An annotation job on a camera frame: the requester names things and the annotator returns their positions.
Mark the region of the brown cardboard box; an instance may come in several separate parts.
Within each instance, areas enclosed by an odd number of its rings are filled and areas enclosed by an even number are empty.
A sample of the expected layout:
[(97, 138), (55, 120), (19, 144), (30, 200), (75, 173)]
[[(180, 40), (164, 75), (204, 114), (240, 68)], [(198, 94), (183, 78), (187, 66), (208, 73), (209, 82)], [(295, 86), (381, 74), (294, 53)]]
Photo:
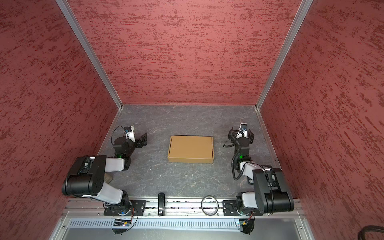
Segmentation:
[(170, 139), (168, 160), (171, 163), (212, 164), (214, 138), (173, 135)]

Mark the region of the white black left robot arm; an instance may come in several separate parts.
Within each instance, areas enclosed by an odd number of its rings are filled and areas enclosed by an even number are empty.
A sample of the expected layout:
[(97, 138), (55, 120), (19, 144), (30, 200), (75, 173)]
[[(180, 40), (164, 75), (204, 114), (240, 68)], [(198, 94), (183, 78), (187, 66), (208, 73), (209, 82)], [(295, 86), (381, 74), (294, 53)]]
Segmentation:
[(135, 141), (127, 137), (115, 139), (113, 158), (105, 155), (78, 157), (62, 185), (63, 195), (102, 202), (106, 208), (105, 215), (108, 211), (120, 216), (132, 213), (133, 207), (127, 192), (108, 184), (105, 174), (127, 171), (132, 162), (131, 155), (135, 149), (148, 144), (147, 137), (148, 134), (144, 133)]

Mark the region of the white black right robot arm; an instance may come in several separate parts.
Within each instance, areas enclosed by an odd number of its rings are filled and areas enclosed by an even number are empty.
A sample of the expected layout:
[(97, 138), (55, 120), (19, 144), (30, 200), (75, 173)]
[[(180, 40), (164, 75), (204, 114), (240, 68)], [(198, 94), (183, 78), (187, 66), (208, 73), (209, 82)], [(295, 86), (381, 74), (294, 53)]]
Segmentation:
[(250, 145), (255, 135), (248, 125), (241, 123), (239, 129), (230, 129), (225, 148), (234, 147), (231, 171), (235, 181), (247, 177), (248, 184), (254, 187), (252, 192), (237, 194), (236, 205), (240, 215), (247, 216), (254, 212), (259, 215), (291, 212), (295, 208), (294, 198), (280, 168), (262, 166), (252, 161)]

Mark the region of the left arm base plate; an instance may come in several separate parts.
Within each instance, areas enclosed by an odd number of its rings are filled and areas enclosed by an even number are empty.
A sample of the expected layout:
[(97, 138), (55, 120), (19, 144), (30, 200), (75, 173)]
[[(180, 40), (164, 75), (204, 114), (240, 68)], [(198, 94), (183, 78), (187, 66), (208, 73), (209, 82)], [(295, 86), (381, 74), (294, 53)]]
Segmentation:
[(104, 216), (143, 216), (146, 203), (146, 200), (130, 200), (128, 206), (106, 204)]

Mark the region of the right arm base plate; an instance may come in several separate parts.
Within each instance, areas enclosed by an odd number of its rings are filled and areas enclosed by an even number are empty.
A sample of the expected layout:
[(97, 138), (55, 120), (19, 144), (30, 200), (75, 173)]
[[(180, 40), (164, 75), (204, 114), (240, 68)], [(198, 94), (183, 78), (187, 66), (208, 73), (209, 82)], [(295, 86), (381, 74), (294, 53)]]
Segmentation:
[(237, 202), (235, 200), (223, 200), (223, 214), (225, 217), (259, 217), (263, 216), (257, 209), (243, 209), (238, 210)]

